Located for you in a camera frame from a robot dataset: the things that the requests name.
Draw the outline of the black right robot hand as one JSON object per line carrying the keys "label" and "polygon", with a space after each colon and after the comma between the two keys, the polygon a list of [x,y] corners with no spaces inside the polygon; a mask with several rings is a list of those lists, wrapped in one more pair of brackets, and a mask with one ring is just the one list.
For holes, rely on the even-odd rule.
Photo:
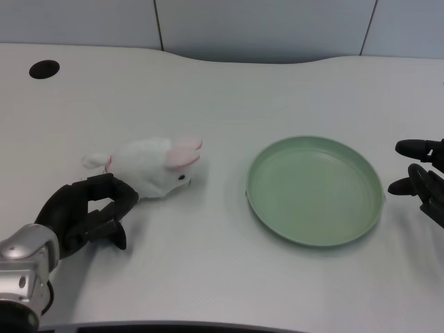
{"label": "black right robot hand", "polygon": [[[443,171],[443,141],[421,139],[401,140],[395,145],[400,155],[430,163]],[[418,196],[420,210],[439,226],[443,226],[443,179],[433,171],[426,171],[419,164],[410,164],[408,176],[389,185],[388,193],[396,196]]]}

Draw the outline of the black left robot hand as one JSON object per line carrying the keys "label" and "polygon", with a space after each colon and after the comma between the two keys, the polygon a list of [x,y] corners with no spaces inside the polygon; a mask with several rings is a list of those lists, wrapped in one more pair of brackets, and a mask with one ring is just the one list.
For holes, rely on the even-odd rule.
{"label": "black left robot hand", "polygon": [[108,240],[126,249],[122,218],[139,200],[128,184],[104,173],[65,185],[45,203],[35,222],[53,231],[60,259],[79,251],[86,243]]}

